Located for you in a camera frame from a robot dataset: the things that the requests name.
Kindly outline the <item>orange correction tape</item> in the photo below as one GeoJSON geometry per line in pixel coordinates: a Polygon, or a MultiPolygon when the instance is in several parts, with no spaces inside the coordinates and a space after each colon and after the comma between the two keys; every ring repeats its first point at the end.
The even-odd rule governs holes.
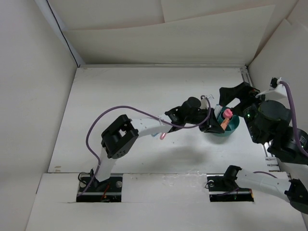
{"type": "Polygon", "coordinates": [[[223,120],[223,122],[221,123],[221,127],[223,128],[223,130],[226,130],[226,128],[227,128],[229,122],[230,122],[230,119],[229,119],[229,118],[225,118],[225,119],[223,120]]]}

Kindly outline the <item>teal round organizer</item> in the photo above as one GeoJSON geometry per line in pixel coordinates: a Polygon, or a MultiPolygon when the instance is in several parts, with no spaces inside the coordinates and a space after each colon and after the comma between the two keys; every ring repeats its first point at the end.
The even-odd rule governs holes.
{"type": "MultiPolygon", "coordinates": [[[[221,124],[221,123],[223,122],[223,120],[224,120],[222,114],[223,114],[224,110],[226,110],[227,108],[228,108],[228,107],[224,107],[224,106],[223,106],[223,108],[222,108],[222,110],[221,110],[219,116],[217,117],[217,120],[218,120],[218,122],[219,122],[220,124],[221,124]]],[[[230,136],[230,135],[238,128],[239,124],[240,124],[239,117],[233,113],[233,116],[232,116],[232,118],[231,118],[231,120],[230,120],[230,122],[229,122],[229,124],[228,124],[228,126],[227,126],[227,128],[226,128],[226,130],[224,130],[224,133],[223,133],[223,134],[213,134],[213,133],[211,133],[211,134],[213,134],[213,135],[215,135],[215,136],[218,136],[218,137],[227,137],[227,136],[230,136]]]]}

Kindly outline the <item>pink correction tape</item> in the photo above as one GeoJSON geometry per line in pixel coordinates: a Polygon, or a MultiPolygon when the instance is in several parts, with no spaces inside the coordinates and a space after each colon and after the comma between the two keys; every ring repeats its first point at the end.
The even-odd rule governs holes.
{"type": "Polygon", "coordinates": [[[161,133],[160,140],[163,140],[166,137],[167,133],[161,133]]]}

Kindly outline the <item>blue cap pen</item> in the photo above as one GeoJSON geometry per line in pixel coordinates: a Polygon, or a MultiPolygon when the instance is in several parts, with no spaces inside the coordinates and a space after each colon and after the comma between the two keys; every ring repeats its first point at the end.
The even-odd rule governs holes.
{"type": "Polygon", "coordinates": [[[219,116],[219,114],[220,114],[222,108],[223,108],[223,107],[222,107],[221,105],[219,105],[219,104],[216,105],[216,107],[215,107],[215,109],[214,109],[214,114],[215,114],[216,117],[219,116]]]}

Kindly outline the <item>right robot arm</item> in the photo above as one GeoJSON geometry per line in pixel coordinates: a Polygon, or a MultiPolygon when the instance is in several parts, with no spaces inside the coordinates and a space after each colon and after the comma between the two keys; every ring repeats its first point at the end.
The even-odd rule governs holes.
{"type": "MultiPolygon", "coordinates": [[[[231,111],[242,117],[252,142],[270,143],[267,151],[282,162],[306,165],[308,163],[308,134],[297,127],[295,105],[291,89],[285,81],[273,79],[270,92],[279,87],[286,91],[289,107],[276,100],[268,100],[267,92],[260,92],[248,83],[219,89],[219,104],[228,105],[232,100],[240,102],[231,111]]],[[[221,178],[225,188],[237,191],[251,189],[278,197],[297,211],[308,212],[308,191],[299,179],[279,179],[269,173],[251,172],[230,165],[221,178]]]]}

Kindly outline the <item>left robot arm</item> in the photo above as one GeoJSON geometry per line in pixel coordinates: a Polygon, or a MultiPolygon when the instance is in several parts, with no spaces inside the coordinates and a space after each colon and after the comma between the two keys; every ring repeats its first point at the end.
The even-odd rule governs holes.
{"type": "Polygon", "coordinates": [[[159,116],[144,111],[139,111],[145,115],[142,119],[130,119],[126,114],[120,115],[101,134],[102,152],[97,156],[98,165],[90,179],[91,186],[97,191],[106,188],[115,161],[128,154],[138,138],[164,136],[191,128],[199,128],[204,133],[223,134],[224,130],[217,120],[221,111],[222,107],[212,107],[207,97],[190,97],[181,106],[159,116]]]}

